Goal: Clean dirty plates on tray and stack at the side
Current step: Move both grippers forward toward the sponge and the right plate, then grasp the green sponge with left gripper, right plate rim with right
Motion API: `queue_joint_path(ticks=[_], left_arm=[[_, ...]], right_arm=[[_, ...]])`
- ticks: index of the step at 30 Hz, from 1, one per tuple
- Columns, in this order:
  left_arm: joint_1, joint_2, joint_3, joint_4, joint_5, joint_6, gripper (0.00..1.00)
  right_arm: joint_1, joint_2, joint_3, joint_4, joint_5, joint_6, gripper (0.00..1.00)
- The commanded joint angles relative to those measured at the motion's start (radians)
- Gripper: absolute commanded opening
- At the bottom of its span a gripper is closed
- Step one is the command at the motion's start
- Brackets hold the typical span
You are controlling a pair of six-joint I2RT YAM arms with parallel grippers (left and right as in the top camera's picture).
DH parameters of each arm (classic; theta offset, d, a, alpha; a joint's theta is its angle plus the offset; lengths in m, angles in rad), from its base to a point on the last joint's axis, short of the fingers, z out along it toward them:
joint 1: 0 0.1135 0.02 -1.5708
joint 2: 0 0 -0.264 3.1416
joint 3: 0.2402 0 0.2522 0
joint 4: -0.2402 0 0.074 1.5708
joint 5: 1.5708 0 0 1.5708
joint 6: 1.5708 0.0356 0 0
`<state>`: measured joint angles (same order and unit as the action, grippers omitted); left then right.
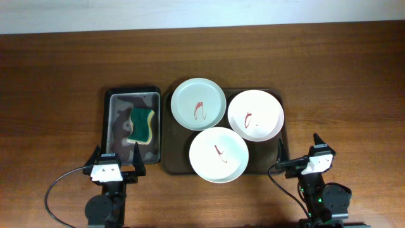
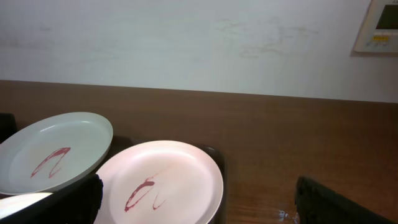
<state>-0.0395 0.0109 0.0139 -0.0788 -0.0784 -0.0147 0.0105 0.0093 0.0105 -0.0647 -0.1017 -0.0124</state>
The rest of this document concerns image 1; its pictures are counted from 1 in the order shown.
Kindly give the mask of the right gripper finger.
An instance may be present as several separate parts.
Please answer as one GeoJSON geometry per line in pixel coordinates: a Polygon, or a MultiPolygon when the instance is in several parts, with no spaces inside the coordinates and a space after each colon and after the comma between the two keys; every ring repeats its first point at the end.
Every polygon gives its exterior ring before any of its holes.
{"type": "Polygon", "coordinates": [[[313,139],[314,139],[314,148],[319,149],[319,148],[327,148],[328,144],[317,134],[313,134],[313,139]]]}
{"type": "Polygon", "coordinates": [[[277,154],[277,163],[283,163],[289,161],[289,154],[285,149],[283,141],[278,140],[278,154],[277,154]]]}

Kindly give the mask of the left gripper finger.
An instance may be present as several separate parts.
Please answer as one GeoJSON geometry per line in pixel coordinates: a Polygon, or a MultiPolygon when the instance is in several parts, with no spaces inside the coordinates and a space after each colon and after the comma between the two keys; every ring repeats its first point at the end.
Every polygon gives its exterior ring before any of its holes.
{"type": "Polygon", "coordinates": [[[146,168],[140,156],[139,144],[135,143],[134,145],[134,154],[132,158],[132,165],[136,172],[145,172],[146,168]]]}
{"type": "Polygon", "coordinates": [[[97,145],[93,151],[93,153],[90,155],[89,159],[85,162],[85,167],[91,167],[95,164],[97,158],[99,157],[99,153],[100,153],[100,146],[97,145]]]}

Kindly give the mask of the green and yellow sponge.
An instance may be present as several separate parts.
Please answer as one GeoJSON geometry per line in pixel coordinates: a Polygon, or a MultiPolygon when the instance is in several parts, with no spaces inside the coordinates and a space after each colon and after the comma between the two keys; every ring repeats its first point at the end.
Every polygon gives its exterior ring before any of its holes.
{"type": "Polygon", "coordinates": [[[151,121],[154,116],[152,109],[133,108],[130,112],[131,133],[127,137],[130,143],[147,145],[152,140],[151,121]]]}

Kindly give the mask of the pinkish white plate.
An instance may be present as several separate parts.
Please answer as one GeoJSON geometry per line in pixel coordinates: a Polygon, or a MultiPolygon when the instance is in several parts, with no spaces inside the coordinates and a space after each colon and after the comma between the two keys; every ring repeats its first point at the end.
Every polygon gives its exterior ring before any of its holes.
{"type": "Polygon", "coordinates": [[[227,112],[231,128],[242,138],[262,142],[275,137],[284,125],[281,103],[268,92],[243,91],[230,102],[227,112]]]}

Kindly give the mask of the pale green plate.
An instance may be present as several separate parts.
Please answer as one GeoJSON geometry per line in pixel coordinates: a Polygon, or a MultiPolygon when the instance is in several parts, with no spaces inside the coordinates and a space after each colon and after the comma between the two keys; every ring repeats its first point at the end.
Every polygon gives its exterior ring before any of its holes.
{"type": "Polygon", "coordinates": [[[222,88],[209,79],[193,78],[182,82],[173,92],[171,112],[189,130],[206,130],[223,118],[227,100],[222,88]]]}

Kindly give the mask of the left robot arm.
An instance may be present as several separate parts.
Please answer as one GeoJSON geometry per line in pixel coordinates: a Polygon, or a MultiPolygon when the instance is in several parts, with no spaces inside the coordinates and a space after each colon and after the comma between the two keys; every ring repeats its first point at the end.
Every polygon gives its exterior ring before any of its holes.
{"type": "Polygon", "coordinates": [[[88,227],[124,226],[127,185],[138,183],[138,178],[146,175],[138,144],[134,146],[132,166],[133,171],[122,171],[118,154],[102,153],[99,146],[95,148],[85,163],[83,174],[102,187],[102,193],[92,197],[85,206],[88,227]]]}

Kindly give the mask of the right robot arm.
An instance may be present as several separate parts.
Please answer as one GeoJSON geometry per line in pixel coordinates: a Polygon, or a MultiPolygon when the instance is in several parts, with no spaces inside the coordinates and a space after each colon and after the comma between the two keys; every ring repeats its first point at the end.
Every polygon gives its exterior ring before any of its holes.
{"type": "Polygon", "coordinates": [[[296,178],[299,197],[292,197],[303,209],[306,218],[298,221],[298,227],[343,227],[349,217],[348,207],[352,191],[341,184],[323,180],[322,174],[330,170],[336,152],[318,134],[313,134],[314,145],[307,155],[289,160],[282,140],[278,141],[274,168],[287,179],[296,178]]]}

